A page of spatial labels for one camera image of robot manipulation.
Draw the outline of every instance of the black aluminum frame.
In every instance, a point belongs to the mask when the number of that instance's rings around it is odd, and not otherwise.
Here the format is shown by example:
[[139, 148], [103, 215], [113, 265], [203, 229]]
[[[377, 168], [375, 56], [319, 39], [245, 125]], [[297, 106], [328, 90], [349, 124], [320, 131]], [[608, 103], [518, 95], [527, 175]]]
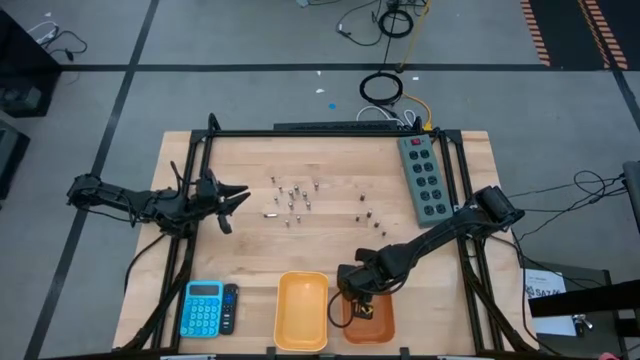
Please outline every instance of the black aluminum frame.
[[[193, 169], [195, 166], [195, 156], [198, 145], [203, 142], [205, 144], [205, 149], [202, 157], [202, 161], [200, 164], [200, 174], [208, 168], [209, 160], [211, 156], [211, 149], [214, 137], [403, 137], [403, 136], [411, 136], [411, 135], [429, 135], [440, 142], [440, 148], [442, 151], [442, 159], [443, 159], [443, 167], [445, 178], [447, 180], [447, 188], [449, 192], [449, 198], [451, 199], [452, 207], [456, 208], [458, 206], [458, 196], [455, 185], [455, 178], [453, 174], [453, 167], [451, 163], [451, 154], [449, 151], [449, 142], [452, 142], [456, 149], [457, 160], [460, 167], [460, 175], [462, 180], [462, 187], [464, 189], [465, 199], [469, 198], [472, 194], [471, 187], [471, 179], [469, 176], [469, 169], [467, 167], [466, 155], [464, 150], [464, 144], [462, 140], [462, 134], [460, 130], [439, 130], [436, 129], [434, 131], [424, 131], [420, 126], [415, 126], [411, 130], [398, 130], [398, 131], [376, 131], [376, 130], [285, 130], [285, 131], [276, 131], [276, 130], [221, 130], [219, 126], [215, 129], [215, 131], [210, 130], [192, 130], [191, 137], [189, 141], [189, 150], [187, 153], [187, 162], [185, 165], [185, 170], [183, 172], [183, 178], [186, 181], [191, 181], [191, 174], [193, 173]], [[167, 255], [167, 264], [165, 266], [164, 278], [161, 288], [161, 297], [168, 293], [169, 288], [171, 287], [173, 281], [173, 274], [176, 269], [177, 255], [179, 245], [182, 239], [172, 238], [171, 244], [169, 248], [169, 253]], [[187, 241], [187, 250], [186, 253], [192, 253], [195, 251], [196, 241], [197, 241], [197, 228], [194, 232], [194, 235], [190, 238], [186, 239]], [[464, 260], [469, 258], [469, 253], [467, 250], [467, 239], [466, 238], [458, 238], [458, 252], [461, 260], [461, 264]], [[483, 286], [487, 289], [491, 298], [493, 299], [493, 293], [491, 290], [491, 280], [489, 276], [489, 270], [487, 266], [486, 256], [484, 253], [484, 249], [476, 244], [475, 249], [476, 257], [478, 260], [478, 270], [480, 273], [480, 278], [483, 283]], [[188, 275], [190, 278], [191, 268], [188, 269]], [[180, 319], [182, 315], [182, 307], [184, 303], [184, 290], [183, 286], [178, 292], [178, 302], [176, 306], [176, 316], [175, 319]], [[494, 349], [489, 350], [484, 346], [484, 339], [482, 335], [482, 328], [480, 325], [480, 318], [478, 314], [478, 306], [475, 299], [474, 291], [466, 284], [465, 282], [465, 294], [467, 300], [467, 306], [469, 310], [469, 320], [471, 333], [474, 341], [474, 347], [476, 351], [476, 355], [491, 355], [494, 357], [520, 357], [522, 353], [514, 353], [514, 352], [505, 352], [504, 347], [502, 345], [502, 336], [499, 328], [491, 319], [488, 317], [491, 337], [494, 344]], [[159, 359], [161, 356], [170, 356], [170, 355], [178, 355], [179, 354], [179, 345], [180, 345], [180, 336], [179, 336], [179, 321], [174, 321], [173, 329], [171, 334], [171, 342], [169, 347], [161, 347], [162, 335], [165, 328], [165, 314], [162, 314], [158, 320], [158, 323], [155, 326], [153, 331], [153, 335], [151, 338], [151, 347], [150, 349], [140, 350], [140, 349], [118, 349], [111, 353], [104, 354], [87, 354], [80, 356], [72, 356], [72, 357], [62, 357], [56, 359]], [[225, 359], [233, 359], [233, 360], [244, 360], [244, 359], [267, 359], [273, 360], [276, 358], [276, 351], [274, 347], [268, 347], [265, 349], [265, 354], [216, 354], [215, 359], [217, 360], [225, 360]], [[435, 355], [410, 355], [408, 348], [400, 348], [399, 353], [397, 355], [333, 355], [333, 354], [320, 354], [320, 355], [277, 355], [278, 359], [317, 359], [317, 358], [327, 358], [327, 359], [353, 359], [353, 360], [364, 360], [364, 359], [428, 359], [435, 360], [438, 359], [438, 356]]]

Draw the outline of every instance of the orange bowl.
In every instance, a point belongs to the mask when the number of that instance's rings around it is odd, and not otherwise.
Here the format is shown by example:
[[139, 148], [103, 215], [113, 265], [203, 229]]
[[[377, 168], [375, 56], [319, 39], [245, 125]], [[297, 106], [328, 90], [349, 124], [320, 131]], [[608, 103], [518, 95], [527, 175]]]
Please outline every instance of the orange bowl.
[[282, 350], [320, 351], [327, 345], [329, 278], [289, 271], [278, 282], [273, 340]]

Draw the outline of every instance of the wooden table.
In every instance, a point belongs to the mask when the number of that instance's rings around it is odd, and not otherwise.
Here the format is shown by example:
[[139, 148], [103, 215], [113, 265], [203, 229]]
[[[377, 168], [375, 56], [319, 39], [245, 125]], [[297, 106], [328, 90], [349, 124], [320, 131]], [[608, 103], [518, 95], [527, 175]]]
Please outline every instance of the wooden table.
[[[188, 132], [164, 135], [152, 188], [175, 186], [169, 161], [184, 168]], [[463, 132], [473, 190], [498, 185], [498, 174], [486, 132]], [[460, 202], [464, 192], [455, 148], [449, 144]], [[434, 148], [442, 167], [439, 144]], [[230, 218], [231, 235], [223, 235], [211, 216], [200, 225], [192, 279], [220, 280], [240, 286], [235, 333], [209, 340], [183, 338], [186, 353], [264, 354], [274, 346], [276, 293], [280, 276], [290, 270], [325, 273], [330, 295], [336, 289], [338, 264], [354, 263], [359, 247], [378, 249], [407, 242], [421, 234], [416, 225], [395, 138], [216, 138], [211, 167], [227, 184], [246, 184], [251, 197]], [[197, 176], [199, 160], [194, 169]], [[276, 184], [270, 177], [276, 177]], [[320, 183], [314, 191], [313, 183]], [[309, 193], [311, 211], [297, 199], [291, 212], [287, 190], [298, 184]], [[279, 194], [277, 186], [285, 189]], [[366, 200], [359, 200], [360, 193]], [[275, 204], [273, 197], [280, 197]], [[361, 216], [373, 209], [373, 216]], [[264, 218], [263, 213], [279, 213]], [[302, 216], [296, 223], [295, 215]], [[287, 228], [284, 220], [289, 219]], [[380, 228], [373, 227], [376, 220]], [[144, 225], [137, 251], [158, 236], [155, 225]], [[510, 235], [499, 234], [508, 240]], [[114, 346], [126, 343], [155, 308], [160, 294], [169, 241], [140, 258], [131, 272]], [[522, 273], [514, 250], [497, 241], [486, 246], [497, 305], [516, 330], [537, 347], [524, 331], [521, 296]], [[339, 302], [333, 314], [340, 321]], [[491, 347], [484, 307], [478, 300], [485, 346]], [[411, 272], [404, 289], [393, 295], [396, 322], [394, 339], [381, 345], [352, 345], [342, 330], [329, 324], [329, 342], [323, 352], [337, 354], [474, 354], [462, 273], [455, 241], [424, 257]], [[163, 345], [168, 346], [174, 306], [167, 314]], [[532, 329], [529, 307], [528, 327]]]

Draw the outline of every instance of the calculator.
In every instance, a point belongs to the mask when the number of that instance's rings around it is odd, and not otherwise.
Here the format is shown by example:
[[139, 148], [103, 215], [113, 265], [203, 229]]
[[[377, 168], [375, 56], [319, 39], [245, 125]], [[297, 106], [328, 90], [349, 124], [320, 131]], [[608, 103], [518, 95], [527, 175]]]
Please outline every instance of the calculator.
[[222, 309], [220, 281], [194, 280], [187, 284], [187, 294], [182, 308], [180, 335], [194, 338], [218, 336]]

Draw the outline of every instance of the orange tray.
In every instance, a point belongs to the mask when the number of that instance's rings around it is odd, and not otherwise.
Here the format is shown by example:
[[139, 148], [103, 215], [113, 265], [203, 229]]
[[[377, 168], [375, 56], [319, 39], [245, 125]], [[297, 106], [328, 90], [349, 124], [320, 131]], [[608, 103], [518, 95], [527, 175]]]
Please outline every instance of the orange tray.
[[[344, 337], [352, 344], [382, 344], [393, 339], [396, 326], [393, 319], [391, 295], [374, 296], [373, 317], [370, 320], [354, 317], [344, 328]], [[342, 298], [342, 321], [351, 317], [351, 302]]]
[[278, 283], [273, 340], [282, 350], [320, 351], [327, 345], [329, 278], [289, 271]]

